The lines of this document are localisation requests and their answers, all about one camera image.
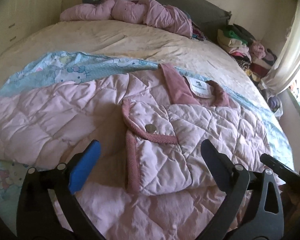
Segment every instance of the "beige bed sheet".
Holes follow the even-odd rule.
[[[0,56],[0,87],[31,61],[59,50],[172,63],[268,107],[236,61],[217,45],[118,21],[60,22],[21,40]]]

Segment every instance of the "pile of clothes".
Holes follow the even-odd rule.
[[[84,0],[66,9],[60,21],[118,20],[132,24],[145,24],[171,33],[192,38],[192,21],[177,7],[162,5],[156,0]]]
[[[220,47],[237,61],[256,86],[277,60],[270,49],[265,49],[260,41],[239,25],[227,25],[218,30],[217,39]]]

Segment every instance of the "black device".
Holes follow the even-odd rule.
[[[300,240],[300,218],[292,230],[283,235],[283,208],[273,171],[288,179],[292,186],[294,183],[300,185],[299,175],[269,155],[262,155],[261,159],[273,171],[247,171],[219,153],[209,140],[202,142],[201,154],[226,198],[196,240]],[[61,163],[49,171],[30,168],[18,202],[17,236],[0,218],[0,240],[106,240],[73,195],[82,188],[99,155],[100,146],[92,141],[68,164]],[[48,189],[55,191],[73,232],[61,227]],[[247,190],[252,190],[252,195],[245,215],[238,228],[228,232]]]

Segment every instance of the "gray headboard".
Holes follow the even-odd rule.
[[[206,0],[157,0],[164,5],[172,5],[187,12],[192,21],[213,42],[217,42],[218,29],[230,20],[231,13],[220,9]]]

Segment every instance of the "white curtain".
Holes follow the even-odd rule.
[[[277,95],[284,91],[294,80],[300,69],[300,0],[291,33],[277,61],[262,79],[270,91]]]

